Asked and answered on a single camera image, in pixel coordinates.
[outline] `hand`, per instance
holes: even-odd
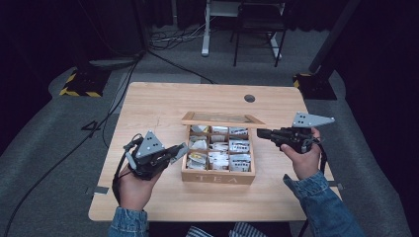
[[[121,207],[142,211],[150,200],[154,185],[162,173],[160,172],[150,181],[146,181],[136,177],[126,165],[120,174],[122,176],[120,178]]]
[[[314,127],[311,129],[311,133],[314,137],[320,137],[320,132]],[[317,144],[312,144],[311,150],[304,154],[297,153],[286,144],[281,145],[281,149],[293,161],[293,170],[300,180],[306,179],[318,172],[321,150]]]

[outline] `gray carpet floor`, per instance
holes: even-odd
[[[293,75],[308,72],[308,66],[326,39],[327,32],[289,32],[283,59],[274,67],[268,49],[241,49],[236,67],[230,32],[211,34],[209,57],[201,57],[202,39],[155,53],[218,84],[292,86]],[[29,194],[19,208],[9,236],[106,236],[110,222],[94,222],[88,211],[107,155],[119,114],[109,116],[70,156],[89,131],[81,127],[104,119],[120,98],[127,68],[113,71],[102,98],[59,96],[74,68],[49,85],[53,98],[21,130],[0,158],[0,232],[27,191],[58,161],[63,160]],[[208,83],[149,53],[132,74],[131,81]],[[342,199],[368,236],[411,236],[398,194],[376,163],[351,110],[345,101],[345,85],[337,73],[330,82],[337,101],[306,100],[311,114],[334,117],[336,122],[320,127],[335,180],[342,184]],[[290,223],[293,236],[302,222]],[[307,230],[304,236],[311,236]]]

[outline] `denim sleeve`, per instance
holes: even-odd
[[[298,198],[314,236],[365,236],[346,205],[330,190],[323,173],[301,181],[284,175],[284,182]]]
[[[147,212],[117,207],[108,237],[147,237]]]

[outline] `person's left hand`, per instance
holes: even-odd
[[[120,172],[120,175],[127,174],[120,178],[121,207],[142,211],[150,200],[154,185],[162,173],[146,181],[136,177],[126,165]]]

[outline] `wooden box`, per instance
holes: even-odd
[[[256,162],[251,128],[264,123],[249,115],[188,112],[182,124],[190,148],[182,162],[182,181],[252,184]]]

